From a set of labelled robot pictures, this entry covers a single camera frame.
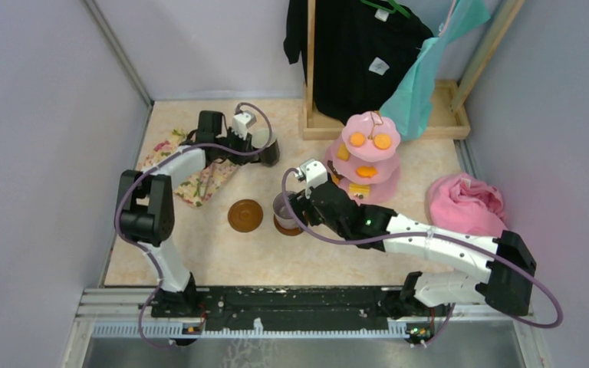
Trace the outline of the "round orange cookie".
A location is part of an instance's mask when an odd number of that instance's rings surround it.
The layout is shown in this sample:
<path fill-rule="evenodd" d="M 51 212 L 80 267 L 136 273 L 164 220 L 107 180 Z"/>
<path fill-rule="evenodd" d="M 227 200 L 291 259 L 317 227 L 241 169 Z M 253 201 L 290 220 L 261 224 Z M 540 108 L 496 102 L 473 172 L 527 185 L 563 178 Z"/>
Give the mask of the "round orange cookie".
<path fill-rule="evenodd" d="M 366 141 L 367 138 L 360 132 L 352 133 L 349 137 L 349 143 L 354 147 L 362 147 Z"/>

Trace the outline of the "orange fish-shaped cake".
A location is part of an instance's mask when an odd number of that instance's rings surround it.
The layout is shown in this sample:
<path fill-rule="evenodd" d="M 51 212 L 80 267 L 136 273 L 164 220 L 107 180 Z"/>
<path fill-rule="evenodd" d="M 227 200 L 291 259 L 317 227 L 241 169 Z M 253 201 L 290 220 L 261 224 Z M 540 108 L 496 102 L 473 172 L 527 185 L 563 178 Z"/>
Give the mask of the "orange fish-shaped cake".
<path fill-rule="evenodd" d="M 356 174 L 360 178 L 371 179 L 378 175 L 378 170 L 374 166 L 360 166 L 356 169 Z"/>

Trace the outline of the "yellow layered cake slice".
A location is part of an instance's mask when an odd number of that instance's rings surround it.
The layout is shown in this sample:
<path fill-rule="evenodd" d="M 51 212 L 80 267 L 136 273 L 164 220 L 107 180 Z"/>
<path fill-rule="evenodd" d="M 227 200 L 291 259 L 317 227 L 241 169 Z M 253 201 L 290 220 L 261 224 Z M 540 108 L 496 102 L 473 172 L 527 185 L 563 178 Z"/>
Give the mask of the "yellow layered cake slice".
<path fill-rule="evenodd" d="M 355 199 L 366 199 L 370 195 L 370 186 L 351 183 L 348 186 L 348 194 Z"/>

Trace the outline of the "brown round coaster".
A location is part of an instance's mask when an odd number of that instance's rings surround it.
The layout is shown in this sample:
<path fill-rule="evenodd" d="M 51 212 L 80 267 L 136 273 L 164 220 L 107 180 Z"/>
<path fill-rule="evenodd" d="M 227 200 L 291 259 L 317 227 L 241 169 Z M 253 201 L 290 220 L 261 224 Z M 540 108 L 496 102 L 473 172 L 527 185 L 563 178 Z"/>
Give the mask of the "brown round coaster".
<path fill-rule="evenodd" d="M 264 218 L 264 212 L 258 202 L 242 199 L 232 204 L 227 213 L 229 225 L 237 232 L 253 232 Z"/>
<path fill-rule="evenodd" d="M 273 224 L 275 228 L 282 234 L 286 236 L 297 236 L 300 235 L 303 230 L 299 227 L 296 228 L 284 228 L 279 222 L 276 215 L 273 216 Z"/>

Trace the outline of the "chocolate triangle cake slice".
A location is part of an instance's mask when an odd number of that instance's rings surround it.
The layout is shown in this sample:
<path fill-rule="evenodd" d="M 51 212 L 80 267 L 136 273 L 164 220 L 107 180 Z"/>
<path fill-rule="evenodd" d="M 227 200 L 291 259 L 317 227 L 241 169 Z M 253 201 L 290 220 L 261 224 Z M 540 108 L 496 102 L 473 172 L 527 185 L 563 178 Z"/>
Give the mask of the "chocolate triangle cake slice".
<path fill-rule="evenodd" d="M 327 161 L 327 167 L 332 172 L 334 176 L 337 176 L 337 171 L 334 168 L 333 162 L 331 160 Z"/>

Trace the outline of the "yellow rectangular biscuit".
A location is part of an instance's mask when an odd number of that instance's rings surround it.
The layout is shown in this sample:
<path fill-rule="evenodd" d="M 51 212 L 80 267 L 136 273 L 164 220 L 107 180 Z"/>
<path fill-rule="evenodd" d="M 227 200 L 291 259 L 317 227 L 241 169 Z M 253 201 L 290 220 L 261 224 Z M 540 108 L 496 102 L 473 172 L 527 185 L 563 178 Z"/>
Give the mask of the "yellow rectangular biscuit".
<path fill-rule="evenodd" d="M 337 147 L 336 157 L 342 161 L 348 161 L 351 157 L 349 150 L 347 149 L 345 143 L 339 143 Z"/>

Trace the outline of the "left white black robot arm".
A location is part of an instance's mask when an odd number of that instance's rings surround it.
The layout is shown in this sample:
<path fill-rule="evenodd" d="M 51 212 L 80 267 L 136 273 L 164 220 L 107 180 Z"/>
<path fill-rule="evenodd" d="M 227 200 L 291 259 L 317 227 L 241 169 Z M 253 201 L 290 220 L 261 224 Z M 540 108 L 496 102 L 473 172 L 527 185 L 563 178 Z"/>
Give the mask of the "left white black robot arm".
<path fill-rule="evenodd" d="M 200 112 L 197 128 L 167 157 L 141 171 L 121 173 L 114 228 L 128 244 L 140 249 L 157 277 L 155 291 L 145 303 L 153 317 L 198 316 L 202 310 L 192 272 L 180 261 L 172 239 L 175 227 L 173 193 L 191 175 L 213 163 L 229 161 L 240 166 L 259 161 L 275 138 L 250 133 L 255 115 L 236 108 L 230 126 L 219 111 Z"/>

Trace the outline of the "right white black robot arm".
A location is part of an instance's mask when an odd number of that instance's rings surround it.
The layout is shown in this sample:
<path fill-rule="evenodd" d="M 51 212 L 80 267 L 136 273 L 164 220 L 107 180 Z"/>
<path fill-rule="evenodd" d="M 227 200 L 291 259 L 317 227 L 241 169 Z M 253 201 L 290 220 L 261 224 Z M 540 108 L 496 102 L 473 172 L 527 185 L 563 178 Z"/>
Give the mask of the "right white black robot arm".
<path fill-rule="evenodd" d="M 413 255 L 453 268 L 452 273 L 408 275 L 401 305 L 411 316 L 452 303 L 485 303 L 513 317 L 529 312 L 537 264 L 515 232 L 487 236 L 445 230 L 379 205 L 359 205 L 332 182 L 287 195 L 286 207 L 306 232 L 327 226 L 338 236 L 336 245 Z"/>

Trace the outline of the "grey mug black handle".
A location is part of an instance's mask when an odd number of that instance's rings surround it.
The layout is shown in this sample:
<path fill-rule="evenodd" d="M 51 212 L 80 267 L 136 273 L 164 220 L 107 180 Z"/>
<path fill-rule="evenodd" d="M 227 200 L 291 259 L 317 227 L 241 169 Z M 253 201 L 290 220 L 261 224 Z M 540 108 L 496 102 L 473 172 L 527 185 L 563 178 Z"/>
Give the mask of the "grey mug black handle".
<path fill-rule="evenodd" d="M 292 191 L 287 191 L 286 196 L 282 193 L 276 195 L 272 203 L 272 209 L 274 211 L 277 224 L 285 230 L 299 229 L 297 222 L 294 220 L 293 215 L 286 208 L 286 202 L 290 194 L 294 194 Z"/>

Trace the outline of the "round dotted biscuit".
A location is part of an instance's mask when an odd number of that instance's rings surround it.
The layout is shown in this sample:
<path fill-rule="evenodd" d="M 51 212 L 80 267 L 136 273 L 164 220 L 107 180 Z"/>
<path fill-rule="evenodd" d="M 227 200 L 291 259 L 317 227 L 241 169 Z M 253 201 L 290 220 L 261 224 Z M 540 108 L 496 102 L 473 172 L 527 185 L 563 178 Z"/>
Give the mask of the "round dotted biscuit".
<path fill-rule="evenodd" d="M 380 133 L 373 137 L 373 144 L 379 150 L 388 150 L 392 145 L 392 139 L 388 134 Z"/>

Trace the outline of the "floral rectangular tray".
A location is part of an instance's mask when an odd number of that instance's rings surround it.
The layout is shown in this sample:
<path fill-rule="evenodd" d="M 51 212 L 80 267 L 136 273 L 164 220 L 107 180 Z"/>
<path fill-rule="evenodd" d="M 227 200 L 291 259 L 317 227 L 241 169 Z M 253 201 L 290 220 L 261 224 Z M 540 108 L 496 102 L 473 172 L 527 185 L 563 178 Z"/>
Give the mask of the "floral rectangular tray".
<path fill-rule="evenodd" d="M 168 135 L 157 140 L 151 150 L 137 163 L 137 169 L 147 169 L 157 164 L 161 159 L 168 157 L 177 146 L 187 138 L 188 133 L 181 128 L 172 129 Z M 217 162 L 216 172 L 212 177 L 207 196 L 201 200 L 194 196 L 198 185 L 199 172 L 192 174 L 182 181 L 173 191 L 173 194 L 191 208 L 201 207 L 206 204 L 228 182 L 239 168 L 229 161 Z"/>

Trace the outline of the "black mug white inside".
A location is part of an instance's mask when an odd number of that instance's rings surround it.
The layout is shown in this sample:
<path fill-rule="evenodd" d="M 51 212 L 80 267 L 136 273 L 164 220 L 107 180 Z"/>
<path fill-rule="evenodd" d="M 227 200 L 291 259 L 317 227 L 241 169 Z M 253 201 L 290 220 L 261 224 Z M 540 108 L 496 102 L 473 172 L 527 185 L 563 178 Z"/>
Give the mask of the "black mug white inside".
<path fill-rule="evenodd" d="M 262 149 L 258 153 L 256 162 L 263 166 L 275 166 L 280 160 L 280 148 L 278 144 L 278 135 L 274 130 L 268 128 L 260 129 L 252 134 L 252 147 Z"/>

